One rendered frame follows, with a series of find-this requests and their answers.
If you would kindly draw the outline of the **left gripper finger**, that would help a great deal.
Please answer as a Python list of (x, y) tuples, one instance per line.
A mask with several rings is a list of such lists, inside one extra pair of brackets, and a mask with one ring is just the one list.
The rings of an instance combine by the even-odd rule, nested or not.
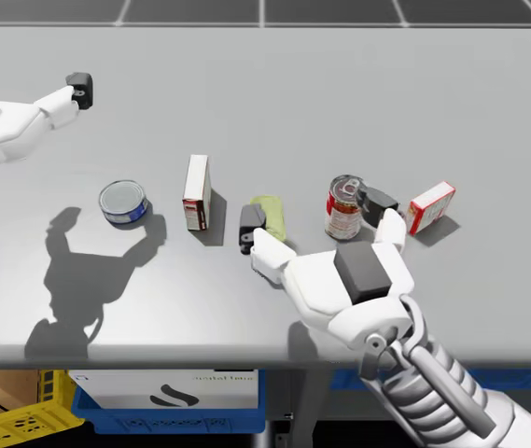
[(75, 72), (65, 78), (66, 86), (35, 101), (52, 130), (73, 122), (80, 111), (93, 106), (91, 74)]

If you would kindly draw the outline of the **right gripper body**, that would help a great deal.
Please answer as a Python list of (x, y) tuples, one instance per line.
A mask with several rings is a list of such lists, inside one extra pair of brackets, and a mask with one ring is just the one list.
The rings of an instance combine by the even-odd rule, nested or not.
[(283, 285), (303, 323), (349, 348), (361, 348), (373, 333), (393, 341), (412, 318), (400, 298), (413, 278), (392, 243), (353, 242), (335, 250), (292, 259)]

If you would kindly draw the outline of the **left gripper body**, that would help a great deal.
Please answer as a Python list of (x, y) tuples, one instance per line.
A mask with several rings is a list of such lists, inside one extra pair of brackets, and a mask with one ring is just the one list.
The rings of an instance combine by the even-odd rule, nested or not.
[(52, 128), (54, 95), (31, 103), (0, 101), (0, 163), (30, 154), (41, 136)]

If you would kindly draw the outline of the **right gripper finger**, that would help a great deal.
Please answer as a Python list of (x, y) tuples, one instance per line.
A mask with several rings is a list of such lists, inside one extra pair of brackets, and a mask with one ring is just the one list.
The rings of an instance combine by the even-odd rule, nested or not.
[(296, 252), (265, 230), (266, 217), (258, 204), (243, 206), (239, 222), (241, 253), (251, 259), (252, 268), (271, 283), (282, 284), (283, 271)]
[(373, 188), (360, 189), (361, 215), (375, 229), (375, 243), (391, 243), (401, 254), (406, 241), (406, 222), (398, 210), (398, 201)]

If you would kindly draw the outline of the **green and blue rectangular can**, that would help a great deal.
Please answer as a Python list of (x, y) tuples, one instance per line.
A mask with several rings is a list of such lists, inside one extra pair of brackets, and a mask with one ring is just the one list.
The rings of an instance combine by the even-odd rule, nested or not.
[(260, 195), (250, 200), (258, 204), (266, 217), (265, 230), (281, 242), (286, 240), (286, 225), (281, 199), (273, 195)]

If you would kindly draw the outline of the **red and white can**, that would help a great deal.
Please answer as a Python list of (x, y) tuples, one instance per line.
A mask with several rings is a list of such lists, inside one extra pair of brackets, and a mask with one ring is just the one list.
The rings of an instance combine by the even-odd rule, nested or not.
[(355, 175), (339, 175), (330, 182), (325, 217), (325, 232), (330, 237), (349, 240), (359, 233), (362, 216), (357, 193), (363, 186)]

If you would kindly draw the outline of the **blue flat can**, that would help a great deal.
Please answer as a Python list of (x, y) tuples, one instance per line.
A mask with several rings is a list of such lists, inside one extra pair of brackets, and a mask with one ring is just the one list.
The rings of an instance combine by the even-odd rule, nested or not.
[(98, 198), (105, 219), (114, 225), (132, 224), (147, 211), (144, 189), (133, 180), (117, 180), (105, 186)]

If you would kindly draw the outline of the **red and white carton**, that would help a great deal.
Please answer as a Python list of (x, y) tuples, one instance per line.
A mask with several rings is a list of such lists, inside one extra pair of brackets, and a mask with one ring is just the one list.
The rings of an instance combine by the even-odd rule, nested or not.
[(191, 155), (182, 198), (189, 231), (206, 231), (209, 228), (211, 191), (209, 157)]
[(408, 234), (415, 235), (441, 218), (454, 194), (455, 188), (448, 182), (442, 181), (413, 198), (405, 218)]

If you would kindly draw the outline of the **blue box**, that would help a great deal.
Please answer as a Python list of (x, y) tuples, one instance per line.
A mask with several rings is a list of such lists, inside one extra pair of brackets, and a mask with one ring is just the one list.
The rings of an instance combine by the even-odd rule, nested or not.
[(265, 429), (265, 373), (259, 372), (259, 402), (255, 409), (103, 409), (77, 388), (72, 413), (93, 424), (98, 434), (255, 434)]

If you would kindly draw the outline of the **white box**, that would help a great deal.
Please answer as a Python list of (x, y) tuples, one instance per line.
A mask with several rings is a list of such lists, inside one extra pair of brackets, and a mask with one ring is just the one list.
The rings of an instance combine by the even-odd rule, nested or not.
[(73, 370), (104, 409), (255, 409), (259, 373), (217, 370)]

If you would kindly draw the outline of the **yellow box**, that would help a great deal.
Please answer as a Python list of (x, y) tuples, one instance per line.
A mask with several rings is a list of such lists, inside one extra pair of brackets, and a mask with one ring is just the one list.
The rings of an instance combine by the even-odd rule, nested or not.
[(0, 448), (80, 427), (85, 420), (71, 412), (77, 386), (68, 371), (41, 371), (37, 403), (0, 412)]

